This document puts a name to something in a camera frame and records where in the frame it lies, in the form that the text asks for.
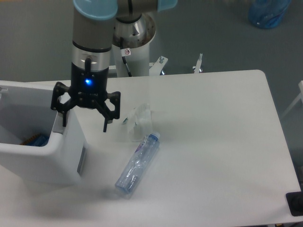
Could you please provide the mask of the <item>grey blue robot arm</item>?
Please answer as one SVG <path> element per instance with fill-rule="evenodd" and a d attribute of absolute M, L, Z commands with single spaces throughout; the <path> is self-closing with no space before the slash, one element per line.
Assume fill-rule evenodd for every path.
<path fill-rule="evenodd" d="M 63 127 L 75 106 L 98 110 L 105 118 L 105 128 L 119 119 L 121 93 L 107 92 L 110 51 L 117 36 L 115 22 L 136 22 L 143 13 L 176 5 L 176 0 L 73 1 L 71 85 L 57 82 L 51 101 L 51 109 L 62 116 Z"/>

